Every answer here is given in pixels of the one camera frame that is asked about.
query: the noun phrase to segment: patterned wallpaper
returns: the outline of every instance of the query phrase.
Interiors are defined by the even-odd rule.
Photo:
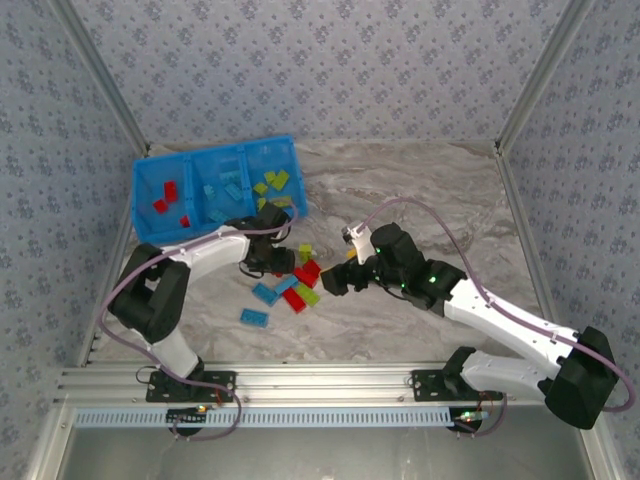
[[[0,2],[0,478],[76,361],[134,153],[45,0]]]
[[[565,0],[74,0],[150,143],[493,139]]]
[[[599,1],[509,158],[562,319],[602,329],[637,388],[639,127],[640,5]],[[612,422],[640,478],[640,408]]]

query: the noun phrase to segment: toy brick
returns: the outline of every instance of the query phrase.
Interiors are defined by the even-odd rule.
[[[296,267],[293,271],[293,274],[296,276],[298,280],[304,283],[307,287],[313,288],[318,281],[318,277],[311,275],[310,273],[305,272],[300,267]]]
[[[260,182],[260,183],[256,183],[253,186],[253,190],[258,194],[258,195],[264,195],[265,193],[267,193],[267,190],[269,190],[269,187],[267,187],[264,183]]]
[[[264,172],[264,179],[269,185],[276,179],[276,172]]]
[[[292,288],[288,288],[282,293],[282,297],[287,301],[287,303],[293,308],[296,313],[300,313],[307,307],[307,304],[304,303],[304,300],[300,295],[296,293],[296,291]]]
[[[204,187],[202,187],[202,189],[204,190],[205,196],[209,200],[213,200],[215,198],[216,192],[213,190],[213,187],[211,185],[205,185]]]
[[[295,291],[310,307],[313,307],[320,301],[320,297],[316,294],[316,292],[311,290],[304,283],[299,283],[295,288]]]
[[[306,263],[311,259],[312,247],[308,243],[303,243],[298,247],[298,252],[300,252],[302,263]]]
[[[254,327],[267,328],[267,324],[269,323],[269,315],[263,312],[258,312],[257,310],[245,308],[242,310],[240,321]]]
[[[276,178],[271,182],[271,186],[280,191],[287,184],[287,181],[289,181],[289,174],[284,170],[280,170]]]
[[[227,220],[229,220],[229,217],[226,216],[224,213],[222,213],[220,210],[211,210],[207,213],[207,217],[209,217],[210,220],[217,222],[217,223],[224,223]]]
[[[271,199],[271,203],[273,203],[276,207],[289,207],[293,200],[291,200],[291,196],[287,195],[286,197],[278,197]]]
[[[276,292],[262,283],[258,283],[255,287],[253,287],[253,290],[251,290],[251,292],[253,292],[253,294],[258,297],[259,300],[262,300],[270,307],[273,307],[273,305],[278,301],[278,298],[280,297]]]
[[[156,209],[156,212],[158,212],[160,214],[163,214],[164,212],[169,210],[169,205],[167,205],[167,202],[165,202],[164,200],[160,199],[160,200],[157,200],[157,201],[153,202],[153,208]]]
[[[178,201],[178,187],[176,182],[171,180],[170,182],[164,182],[164,199],[167,203],[174,203]]]
[[[298,279],[291,275],[290,277],[285,278],[282,282],[276,285],[273,291],[278,295],[282,295],[282,292],[284,292],[288,288],[295,287],[296,285],[298,285]]]
[[[314,277],[318,278],[320,276],[320,272],[322,271],[322,268],[320,268],[320,265],[318,265],[315,261],[313,260],[308,260],[303,266],[302,269],[307,272],[310,273],[311,275],[313,275]]]
[[[242,200],[242,191],[235,183],[229,183],[224,189],[236,202]]]

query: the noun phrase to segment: plastic bin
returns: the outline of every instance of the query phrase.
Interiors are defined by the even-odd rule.
[[[265,172],[280,170],[289,174],[289,180],[281,191],[269,187],[264,198],[290,196],[300,215],[306,216],[304,181],[291,136],[138,160],[133,165],[131,204],[138,238],[154,245],[178,243],[217,229],[224,217],[255,215],[260,196],[253,186],[267,183]],[[176,182],[178,201],[160,214],[153,203],[164,197],[164,183],[171,180]],[[238,200],[225,190],[229,183],[238,188]],[[213,190],[212,198],[205,194],[205,186]],[[180,224],[185,215],[188,228]]]

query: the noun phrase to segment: wire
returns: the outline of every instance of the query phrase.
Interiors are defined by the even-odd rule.
[[[445,231],[445,233],[447,234],[447,236],[449,237],[453,245],[456,247],[456,250],[460,254],[460,258],[462,259],[462,262],[464,263],[464,266],[467,269],[469,278],[471,279],[474,286],[478,290],[478,293],[480,294],[482,299],[485,302],[487,302],[487,306],[490,306],[490,308],[493,308],[496,312],[500,313],[503,317],[508,318],[509,320],[515,322],[521,327],[528,328],[529,330],[532,330],[549,339],[552,339],[560,343],[564,343],[565,345],[569,345],[570,347],[575,348],[576,350],[580,350],[582,353],[585,353],[589,355],[591,358],[594,358],[598,362],[602,363],[604,366],[606,366],[609,370],[615,373],[622,380],[625,387],[627,387],[627,391],[629,392],[629,398],[627,398],[627,401],[622,405],[618,405],[615,407],[604,407],[602,411],[614,412],[614,413],[625,412],[633,406],[633,404],[636,402],[636,392],[633,388],[633,383],[631,379],[622,371],[622,369],[618,367],[615,363],[613,363],[611,360],[600,355],[598,352],[591,350],[589,347],[585,347],[584,345],[574,342],[573,340],[570,340],[568,338],[555,335],[555,333],[553,332],[550,332],[548,330],[545,330],[544,328],[538,327],[537,325],[533,325],[527,322],[526,320],[522,320],[521,318],[512,314],[508,310],[505,310],[504,308],[502,308],[497,302],[492,301],[491,298],[489,298],[489,295],[485,291],[484,287],[482,286],[482,283],[480,282],[480,279],[478,278],[478,275],[476,274],[475,270],[473,269],[473,267],[471,267],[471,263],[469,262],[469,259],[465,255],[464,250],[462,249],[458,241],[456,240],[456,237],[453,235],[453,232],[449,229],[446,223],[444,223],[444,220],[442,220],[442,218],[436,213],[436,211],[433,208],[429,207],[428,205],[414,198],[406,198],[406,197],[394,198],[392,200],[389,200],[383,203],[378,208],[376,208],[373,211],[373,213],[369,215],[364,222],[362,222],[362,225],[358,227],[356,232],[360,233],[362,230],[364,230],[367,227],[367,225],[369,225],[369,223],[371,223],[371,220],[373,220],[376,217],[376,215],[378,215],[382,210],[396,203],[411,203],[413,205],[417,205],[423,208],[424,210],[426,210],[429,213],[429,215],[431,215],[434,218],[434,220],[438,222],[438,224]]]
[[[231,395],[231,397],[233,398],[234,402],[236,403],[236,405],[238,405],[238,413],[236,414],[233,423],[226,428],[224,431],[217,433],[215,435],[206,435],[206,436],[198,436],[198,437],[184,437],[182,435],[176,435],[177,439],[181,439],[181,440],[189,440],[190,442],[204,442],[204,441],[208,441],[208,440],[216,440],[222,437],[226,437],[227,435],[230,435],[231,433],[233,433],[235,431],[236,428],[238,428],[238,424],[240,423],[240,419],[242,418],[242,402],[240,401],[240,398],[238,397],[238,395],[233,391],[228,389],[226,386],[224,385],[219,385],[217,383],[209,383],[209,382],[198,382],[195,380],[189,380],[186,378],[181,377],[180,375],[178,375],[177,373],[173,372],[172,370],[168,369],[167,367],[165,367],[164,365],[162,365],[162,362],[160,362],[160,360],[158,360],[155,355],[153,355],[151,352],[148,352],[146,349],[142,348],[139,345],[136,345],[135,343],[129,342],[128,340],[125,340],[124,338],[122,338],[121,336],[117,335],[116,333],[112,332],[109,327],[107,327],[104,323],[104,315],[107,312],[107,307],[111,304],[111,302],[113,302],[113,300],[118,296],[118,294],[120,294],[120,292],[122,292],[122,290],[124,290],[124,288],[129,285],[129,283],[131,283],[138,275],[140,275],[142,272],[144,272],[147,268],[152,267],[153,265],[161,262],[162,260],[169,258],[173,255],[177,255],[178,253],[181,253],[183,251],[189,251],[192,248],[196,248],[199,247],[200,245],[204,245],[206,243],[209,242],[214,242],[216,240],[219,240],[221,238],[224,237],[232,237],[232,236],[246,236],[247,234],[249,235],[267,235],[267,234],[271,234],[271,233],[278,233],[286,228],[291,227],[291,225],[293,225],[297,220],[298,220],[298,209],[296,208],[296,206],[293,203],[290,203],[292,209],[293,209],[293,217],[291,218],[291,220],[289,220],[287,223],[285,223],[284,225],[277,227],[277,228],[268,228],[265,230],[226,230],[224,232],[212,232],[209,233],[203,237],[197,238],[195,240],[192,240],[186,244],[184,244],[183,246],[171,249],[171,250],[167,250],[166,252],[161,253],[160,255],[157,255],[155,257],[153,257],[152,259],[144,262],[142,265],[138,266],[137,268],[135,268],[129,275],[127,275],[118,285],[115,286],[115,288],[111,291],[111,293],[109,293],[109,295],[107,295],[107,298],[104,300],[104,302],[102,302],[102,305],[100,306],[100,310],[98,311],[96,318],[94,319],[94,321],[96,322],[96,324],[98,325],[98,327],[100,328],[100,330],[102,330],[105,335],[107,335],[109,338],[111,338],[112,340],[120,343],[121,345],[124,345],[126,347],[129,347],[133,350],[135,350],[136,352],[144,355],[145,357],[147,357],[149,360],[151,360],[154,364],[156,365],[160,365],[160,369],[166,373],[169,377],[173,378],[174,380],[180,382],[180,383],[184,383],[185,385],[192,385],[194,387],[205,387],[205,388],[213,388],[216,391],[221,390],[223,392],[225,392],[228,395]]]

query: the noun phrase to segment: light blue lego brick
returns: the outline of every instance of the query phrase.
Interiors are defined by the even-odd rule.
[[[282,295],[288,288],[296,287],[298,285],[298,279],[291,275],[289,278],[285,278],[276,288],[273,289],[278,295]]]
[[[209,217],[212,221],[218,223],[224,223],[229,220],[229,217],[227,217],[220,210],[210,210],[209,212],[207,212],[207,217]]]
[[[204,190],[205,196],[209,200],[213,200],[215,198],[216,192],[213,190],[213,187],[211,185],[205,185],[204,187],[202,187],[202,189]]]
[[[236,202],[242,200],[242,191],[235,183],[228,184],[226,187],[224,187],[224,189]]]
[[[253,290],[251,290],[253,294],[262,300],[264,303],[273,307],[274,303],[278,301],[279,295],[271,290],[269,287],[266,287],[264,284],[259,283]]]
[[[240,182],[240,170],[234,170],[233,172],[226,172],[220,174],[220,180],[225,183]]]
[[[269,315],[263,312],[258,312],[257,310],[245,308],[244,310],[242,310],[240,321],[242,323],[246,323],[247,325],[253,325],[254,327],[267,328],[267,323],[269,323]]]

